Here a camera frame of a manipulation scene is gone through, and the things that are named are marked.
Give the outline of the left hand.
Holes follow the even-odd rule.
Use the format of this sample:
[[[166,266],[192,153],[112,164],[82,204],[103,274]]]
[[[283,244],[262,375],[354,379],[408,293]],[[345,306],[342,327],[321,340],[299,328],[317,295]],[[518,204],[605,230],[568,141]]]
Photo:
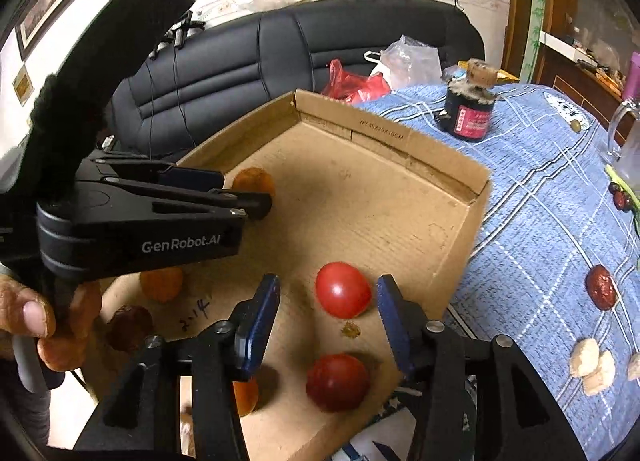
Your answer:
[[[24,335],[37,340],[38,355],[52,371],[80,368],[85,363],[89,335],[101,307],[99,282],[83,283],[58,320],[42,294],[2,273],[1,359],[14,359],[12,337]]]

